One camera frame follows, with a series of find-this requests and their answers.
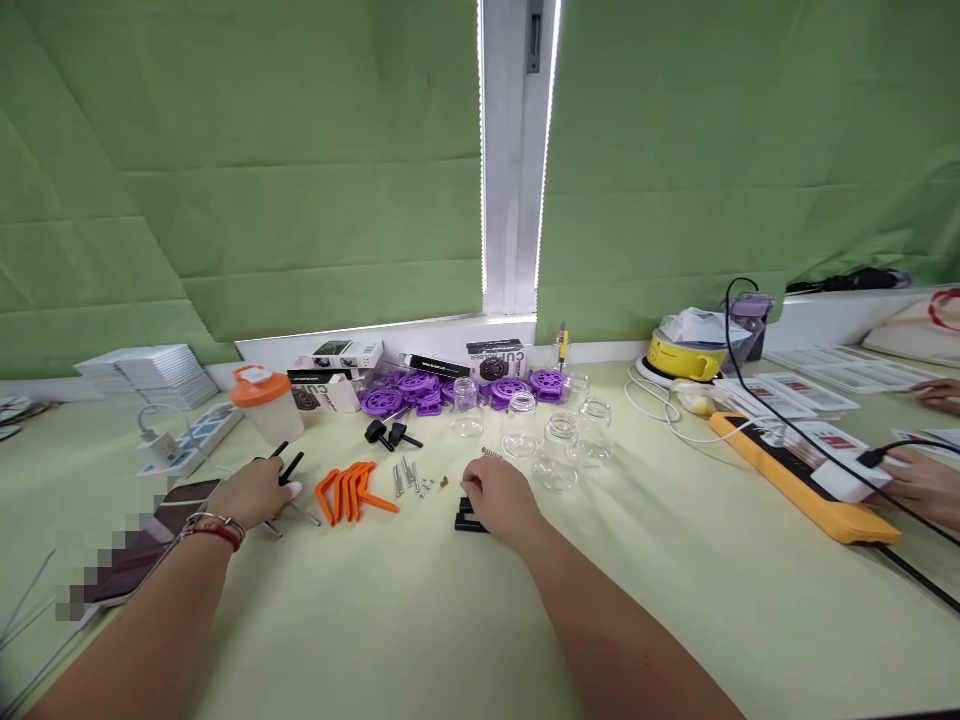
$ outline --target green roller blind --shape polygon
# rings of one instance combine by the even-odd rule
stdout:
[[[22,9],[216,340],[480,310],[475,0]]]
[[[746,274],[960,280],[960,3],[565,0],[538,337],[649,336]]]
[[[72,375],[107,350],[171,342],[237,359],[207,333],[18,6],[0,3],[0,377]]]

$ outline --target bracelet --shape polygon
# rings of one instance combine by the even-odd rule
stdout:
[[[180,537],[178,539],[183,540],[183,538],[189,537],[190,535],[198,535],[201,533],[204,535],[217,535],[218,537],[222,537],[233,546],[234,552],[240,549],[240,539],[232,532],[227,530],[223,525],[211,525],[209,527],[202,528],[191,527],[180,533]]]
[[[246,528],[243,527],[243,525],[238,523],[236,520],[234,520],[232,517],[225,518],[222,515],[214,515],[213,513],[208,513],[208,512],[195,512],[193,515],[188,517],[187,523],[186,525],[184,525],[184,530],[193,528],[193,526],[196,525],[198,521],[204,518],[210,518],[211,520],[219,520],[220,523],[225,527],[234,528],[237,531],[237,534],[240,536],[240,542],[243,542],[244,538],[247,537]]]

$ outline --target person's hand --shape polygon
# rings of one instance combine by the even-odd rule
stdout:
[[[883,491],[927,520],[960,530],[960,472],[915,450],[894,448],[887,455],[908,464],[883,463],[881,467],[893,476]],[[899,509],[876,493],[864,502]]]
[[[917,402],[934,410],[951,415],[960,415],[960,380],[943,378],[914,385],[911,390],[919,390]]]
[[[281,486],[281,470],[280,458],[247,463],[214,488],[207,501],[207,512],[232,517],[246,530],[269,520],[303,489],[298,482]]]
[[[460,487],[467,491],[483,526],[515,550],[549,527],[527,479],[506,460],[482,457],[471,461]]]

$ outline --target forearm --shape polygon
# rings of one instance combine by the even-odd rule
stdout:
[[[683,646],[555,529],[519,550],[590,717],[742,717]]]
[[[232,551],[214,535],[185,538],[28,717],[179,717]]]

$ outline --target smartphone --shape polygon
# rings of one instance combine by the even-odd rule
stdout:
[[[109,567],[97,568],[96,582],[83,586],[85,607],[119,605],[140,587],[193,513],[206,503],[220,480],[182,485],[171,490],[137,533],[127,533],[126,547],[111,551]]]

